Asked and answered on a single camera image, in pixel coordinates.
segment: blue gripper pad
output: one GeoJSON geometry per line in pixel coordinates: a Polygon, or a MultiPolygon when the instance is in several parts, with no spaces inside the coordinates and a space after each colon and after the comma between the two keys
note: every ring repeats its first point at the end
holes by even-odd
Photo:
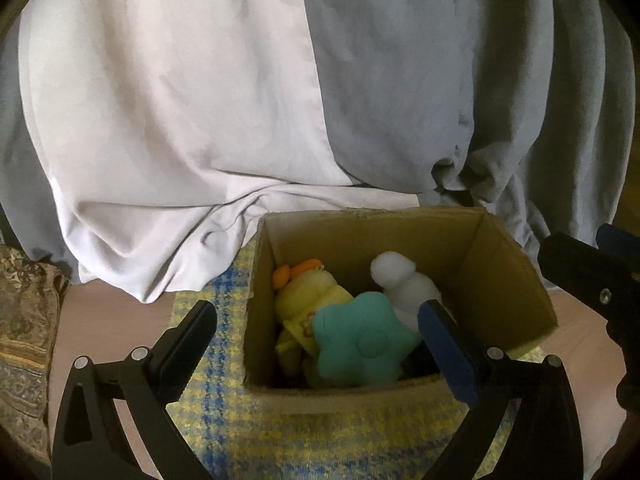
{"type": "Polygon", "coordinates": [[[418,329],[453,396],[469,408],[478,405],[488,367],[480,346],[449,317],[437,300],[418,311],[418,329]]]}
{"type": "Polygon", "coordinates": [[[609,224],[603,224],[596,234],[598,248],[605,253],[616,256],[630,263],[633,267],[640,267],[640,237],[609,224]]]}

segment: stuffed toy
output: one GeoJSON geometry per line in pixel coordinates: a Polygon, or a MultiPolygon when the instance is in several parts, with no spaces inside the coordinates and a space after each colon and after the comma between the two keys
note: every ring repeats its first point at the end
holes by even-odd
{"type": "Polygon", "coordinates": [[[278,277],[278,271],[274,273],[274,286],[287,279],[287,283],[277,290],[274,300],[276,319],[284,327],[276,341],[275,351],[285,377],[293,377],[300,372],[303,349],[311,357],[318,357],[319,348],[312,327],[316,311],[353,299],[330,273],[318,268],[321,266],[319,260],[308,260],[292,269],[279,267],[289,269],[286,276],[278,277]]]}
{"type": "Polygon", "coordinates": [[[350,303],[318,310],[313,330],[320,349],[318,375],[336,387],[397,381],[402,361],[421,342],[379,292],[364,292],[350,303]]]}
{"type": "MultiPolygon", "coordinates": [[[[442,296],[435,283],[415,269],[414,262],[393,251],[382,253],[371,262],[373,281],[391,300],[398,319],[417,333],[420,306],[427,300],[442,304],[442,296]]],[[[449,309],[446,306],[444,309],[453,319],[449,309]]]]}

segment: gray cloth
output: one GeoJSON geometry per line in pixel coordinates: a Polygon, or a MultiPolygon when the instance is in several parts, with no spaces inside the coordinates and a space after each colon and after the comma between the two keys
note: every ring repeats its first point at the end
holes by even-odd
{"type": "Polygon", "coordinates": [[[611,221],[630,42],[601,0],[305,0],[336,161],[424,204],[482,205],[535,257],[611,221]]]}
{"type": "Polygon", "coordinates": [[[18,22],[0,46],[0,203],[27,256],[55,264],[78,281],[49,182],[24,123],[18,79],[18,22]]]}

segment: patterned blanket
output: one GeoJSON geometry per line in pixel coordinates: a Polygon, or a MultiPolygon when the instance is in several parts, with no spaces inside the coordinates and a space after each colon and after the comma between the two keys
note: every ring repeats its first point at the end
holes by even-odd
{"type": "Polygon", "coordinates": [[[56,267],[0,246],[0,425],[44,463],[47,374],[67,285],[56,267]]]}
{"type": "MultiPolygon", "coordinates": [[[[197,300],[218,311],[218,331],[179,402],[174,423],[209,472],[227,478],[421,478],[466,414],[452,397],[356,413],[283,415],[252,402],[242,387],[242,334],[255,243],[201,292],[176,295],[171,326],[197,300]]],[[[542,360],[537,349],[527,358],[542,360]]],[[[477,476],[489,473],[511,429],[507,410],[477,476]]]]}

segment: white plush toy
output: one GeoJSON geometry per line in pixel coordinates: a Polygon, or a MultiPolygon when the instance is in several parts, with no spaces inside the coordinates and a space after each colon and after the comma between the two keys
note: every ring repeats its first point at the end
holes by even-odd
{"type": "MultiPolygon", "coordinates": [[[[427,300],[438,300],[440,291],[428,276],[415,271],[415,263],[402,254],[389,251],[371,262],[371,277],[383,288],[394,306],[398,319],[418,332],[418,309],[427,300]]],[[[453,319],[449,309],[444,307],[453,319]]]]}

